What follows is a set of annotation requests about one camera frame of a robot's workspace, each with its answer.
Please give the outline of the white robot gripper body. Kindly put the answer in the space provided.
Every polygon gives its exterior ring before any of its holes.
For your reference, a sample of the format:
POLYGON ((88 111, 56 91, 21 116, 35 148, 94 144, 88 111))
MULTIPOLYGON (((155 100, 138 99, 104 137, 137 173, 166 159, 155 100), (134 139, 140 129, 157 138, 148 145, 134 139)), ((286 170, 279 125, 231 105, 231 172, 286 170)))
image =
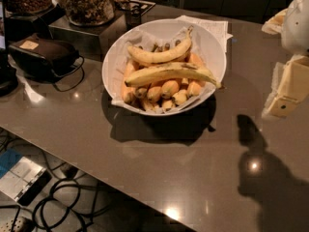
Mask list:
POLYGON ((281 44, 292 54, 309 54, 309 0, 293 0, 289 5, 282 26, 281 44))

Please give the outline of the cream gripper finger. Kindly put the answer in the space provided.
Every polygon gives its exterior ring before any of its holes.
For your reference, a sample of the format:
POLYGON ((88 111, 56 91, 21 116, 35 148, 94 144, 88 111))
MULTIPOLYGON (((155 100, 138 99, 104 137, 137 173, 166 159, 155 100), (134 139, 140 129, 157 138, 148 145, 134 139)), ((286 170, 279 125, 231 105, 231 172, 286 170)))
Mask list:
POLYGON ((282 31, 283 22, 286 16, 287 9, 275 14, 272 18, 264 23, 262 31, 270 35, 280 34, 282 31))
POLYGON ((294 55, 286 64, 277 62, 264 118, 286 118, 309 96, 309 58, 294 55))

